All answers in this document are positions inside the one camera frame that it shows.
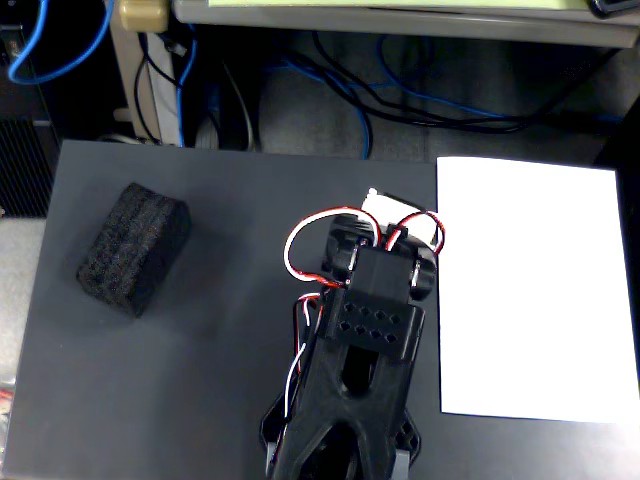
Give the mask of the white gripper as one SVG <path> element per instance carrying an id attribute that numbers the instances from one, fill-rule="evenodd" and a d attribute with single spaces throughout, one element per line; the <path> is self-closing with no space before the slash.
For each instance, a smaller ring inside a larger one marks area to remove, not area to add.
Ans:
<path id="1" fill-rule="evenodd" d="M 361 209 L 378 222 L 381 232 L 390 235 L 393 226 L 410 214 L 424 211 L 424 208 L 413 206 L 404 200 L 399 200 L 389 194 L 384 194 L 374 188 L 370 188 L 366 194 Z M 429 216 L 420 216 L 410 220 L 406 228 L 408 235 L 425 245 L 437 244 L 437 225 Z"/>

